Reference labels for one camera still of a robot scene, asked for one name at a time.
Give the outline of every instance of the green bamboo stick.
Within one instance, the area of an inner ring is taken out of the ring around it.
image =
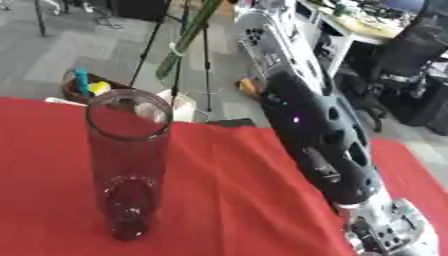
[[[194,17],[193,21],[188,24],[185,33],[177,41],[175,49],[179,53],[184,53],[196,36],[199,34],[201,29],[204,28],[207,21],[213,15],[213,13],[218,9],[223,0],[207,0],[205,1],[202,8],[199,10],[198,14]],[[181,58],[175,52],[171,51],[168,56],[162,61],[160,66],[157,68],[156,76],[159,80],[164,79],[173,69],[174,64]]]

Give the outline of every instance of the robotic hand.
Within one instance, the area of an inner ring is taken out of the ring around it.
[[[438,255],[429,221],[392,199],[353,109],[295,24],[295,0],[239,1],[239,43],[262,81],[262,108],[301,172],[344,218],[358,255]]]

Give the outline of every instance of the yellow object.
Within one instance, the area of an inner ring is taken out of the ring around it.
[[[98,82],[89,84],[89,91],[95,94],[95,96],[101,95],[105,92],[108,92],[112,89],[108,82]]]

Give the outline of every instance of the tripod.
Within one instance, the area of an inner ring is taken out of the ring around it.
[[[160,30],[160,27],[162,26],[165,17],[169,17],[175,21],[180,22],[181,25],[181,33],[184,32],[185,27],[188,23],[188,16],[189,16],[189,12],[190,12],[190,0],[184,0],[184,6],[183,6],[183,15],[182,18],[179,19],[177,17],[173,17],[171,15],[168,14],[168,9],[171,5],[172,0],[168,0],[164,6],[164,16],[157,21],[156,26],[154,27],[154,30],[150,36],[150,39],[148,41],[148,44],[146,45],[145,50],[143,51],[143,53],[140,55],[140,62],[137,66],[137,69],[135,70],[135,73],[132,77],[132,80],[129,83],[129,86],[133,87],[135,84],[135,81],[143,67],[143,64],[145,62],[145,60],[148,58],[148,54],[149,51],[151,50],[151,47],[156,39],[156,36]],[[203,42],[204,42],[204,70],[205,70],[205,83],[206,83],[206,94],[207,94],[207,111],[211,112],[212,111],[212,107],[211,107],[211,92],[210,92],[210,68],[211,68],[211,64],[210,64],[210,55],[209,55],[209,47],[208,47],[208,24],[206,24],[206,26],[204,26],[203,28]],[[172,95],[173,98],[174,96],[177,94],[178,90],[179,90],[179,79],[180,79],[180,71],[181,71],[181,63],[182,63],[182,59],[180,59],[177,62],[177,66],[176,66],[176,74],[175,74],[175,79],[174,79],[174,85],[173,85],[173,89],[172,89]]]

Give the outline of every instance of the teal object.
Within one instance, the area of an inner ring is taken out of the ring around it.
[[[83,68],[77,68],[74,70],[76,88],[81,92],[82,96],[88,97],[89,94],[89,79],[87,72]]]

